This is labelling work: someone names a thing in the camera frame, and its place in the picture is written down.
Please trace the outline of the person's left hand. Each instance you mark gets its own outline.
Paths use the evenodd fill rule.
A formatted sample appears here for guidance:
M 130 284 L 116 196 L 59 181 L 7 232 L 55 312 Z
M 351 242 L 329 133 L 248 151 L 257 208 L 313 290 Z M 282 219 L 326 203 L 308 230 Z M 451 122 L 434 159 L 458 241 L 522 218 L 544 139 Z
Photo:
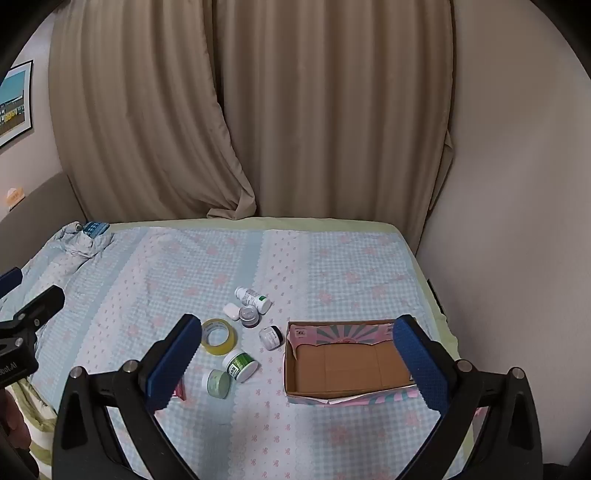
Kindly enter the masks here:
M 13 396 L 5 389 L 1 390 L 1 421 L 7 426 L 7 438 L 11 445 L 18 449 L 28 450 L 31 435 L 24 416 Z

